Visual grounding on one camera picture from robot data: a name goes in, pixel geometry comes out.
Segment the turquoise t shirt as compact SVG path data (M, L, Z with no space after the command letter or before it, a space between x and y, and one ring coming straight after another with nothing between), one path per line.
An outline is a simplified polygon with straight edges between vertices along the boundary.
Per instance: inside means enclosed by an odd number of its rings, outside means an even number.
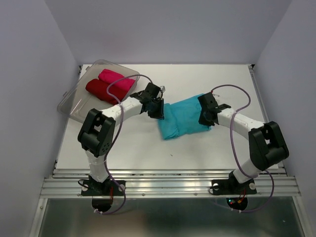
M163 140L175 139L186 134L207 132L211 128L199 124L201 106L198 95L169 104L164 104L164 119L158 120Z

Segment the clear plastic bin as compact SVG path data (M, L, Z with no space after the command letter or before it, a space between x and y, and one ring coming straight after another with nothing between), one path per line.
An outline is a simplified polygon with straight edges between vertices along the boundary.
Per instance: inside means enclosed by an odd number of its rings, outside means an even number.
M138 74L133 69L103 59L95 61L92 65L83 66L77 84L64 95L57 106L57 111L83 123L91 109L103 110L110 108L112 106L110 103L101 101L85 89L86 85L91 80L97 79L104 69L114 71L125 77Z

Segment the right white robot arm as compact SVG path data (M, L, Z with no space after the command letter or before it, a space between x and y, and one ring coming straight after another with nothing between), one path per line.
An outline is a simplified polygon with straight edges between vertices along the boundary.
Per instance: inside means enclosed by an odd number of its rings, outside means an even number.
M263 123L241 115L227 104L219 105L210 92L199 96L198 101L201 106L199 124L229 128L232 149L235 148L233 132L248 141L250 158L243 164L236 158L237 169L231 172L227 180L231 192L238 193L247 181L289 157L288 147L276 122Z

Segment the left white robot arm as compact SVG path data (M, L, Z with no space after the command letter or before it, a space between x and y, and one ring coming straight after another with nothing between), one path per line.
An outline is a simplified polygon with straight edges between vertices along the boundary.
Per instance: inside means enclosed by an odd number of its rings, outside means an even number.
M105 168L106 156L112 148L122 123L142 113L152 119L164 119L163 99L164 87L148 83L146 88L127 97L123 102L104 110L91 109L79 131L78 141L88 157L93 189L100 195L106 194L110 188L107 180L109 173Z

